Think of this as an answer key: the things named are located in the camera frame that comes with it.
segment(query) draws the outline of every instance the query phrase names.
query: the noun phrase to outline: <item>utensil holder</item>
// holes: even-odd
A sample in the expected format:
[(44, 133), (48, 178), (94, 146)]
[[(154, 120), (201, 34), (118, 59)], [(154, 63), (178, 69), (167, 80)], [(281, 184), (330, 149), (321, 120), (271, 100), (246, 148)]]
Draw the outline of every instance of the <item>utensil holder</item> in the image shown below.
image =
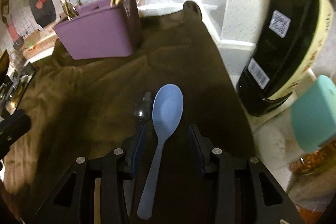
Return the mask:
[(110, 0), (98, 0), (76, 10), (79, 16), (54, 27), (75, 60), (130, 56), (142, 40), (135, 0), (123, 0), (112, 7)]

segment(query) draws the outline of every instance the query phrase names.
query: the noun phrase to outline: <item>plastic spoon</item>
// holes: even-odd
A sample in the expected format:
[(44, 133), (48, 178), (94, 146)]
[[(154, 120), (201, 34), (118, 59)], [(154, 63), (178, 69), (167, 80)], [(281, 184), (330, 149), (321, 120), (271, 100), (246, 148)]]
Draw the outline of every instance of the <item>plastic spoon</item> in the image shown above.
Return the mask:
[(160, 88), (154, 100), (152, 113), (158, 144), (137, 211), (141, 219), (149, 219), (152, 216), (163, 146), (179, 125), (182, 111), (183, 95), (179, 87), (168, 84)]

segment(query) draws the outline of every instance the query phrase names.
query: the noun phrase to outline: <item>brown cloth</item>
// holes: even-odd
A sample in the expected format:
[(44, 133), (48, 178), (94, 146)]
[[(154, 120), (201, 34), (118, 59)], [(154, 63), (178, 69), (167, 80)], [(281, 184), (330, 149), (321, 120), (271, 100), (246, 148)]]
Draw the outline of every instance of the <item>brown cloth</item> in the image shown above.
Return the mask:
[(198, 6), (186, 2), (179, 12), (142, 18), (144, 42), (129, 57), (73, 60), (57, 41), (53, 55), (34, 64), (36, 76), (19, 105), (31, 118), (31, 130), (6, 156), (4, 180), (27, 223), (77, 157), (104, 156), (134, 134), (137, 96), (155, 94), (168, 83), (183, 93), (182, 119), (164, 146), (153, 215), (144, 222), (137, 206), (157, 145), (148, 121), (130, 223), (206, 223), (211, 182), (197, 175), (187, 126), (195, 122), (203, 136), (235, 156), (247, 158), (254, 148), (244, 111), (200, 17)]

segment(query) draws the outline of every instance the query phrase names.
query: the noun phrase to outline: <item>silver bolt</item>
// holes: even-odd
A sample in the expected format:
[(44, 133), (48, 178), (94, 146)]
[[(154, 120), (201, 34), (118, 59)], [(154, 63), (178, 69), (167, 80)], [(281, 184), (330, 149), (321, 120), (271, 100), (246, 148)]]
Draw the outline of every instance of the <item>silver bolt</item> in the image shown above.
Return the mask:
[(85, 157), (78, 157), (77, 160), (76, 160), (76, 162), (78, 164), (82, 164), (83, 162), (85, 162)]
[(214, 153), (215, 155), (220, 155), (222, 153), (222, 150), (220, 148), (214, 148), (212, 150), (212, 153)]
[(257, 157), (250, 157), (250, 162), (253, 164), (257, 164), (259, 162), (259, 159)]
[(113, 150), (113, 153), (115, 155), (121, 155), (124, 152), (124, 150), (122, 150), (121, 148), (116, 148), (115, 150)]

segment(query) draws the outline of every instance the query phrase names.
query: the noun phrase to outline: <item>turquoise cap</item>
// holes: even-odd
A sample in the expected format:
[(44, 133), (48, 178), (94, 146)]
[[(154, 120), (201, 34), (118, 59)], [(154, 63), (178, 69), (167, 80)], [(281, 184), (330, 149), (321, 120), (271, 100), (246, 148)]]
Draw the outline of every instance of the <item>turquoise cap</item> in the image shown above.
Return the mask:
[(300, 148), (306, 153), (336, 135), (336, 86), (320, 75), (292, 105), (292, 128)]

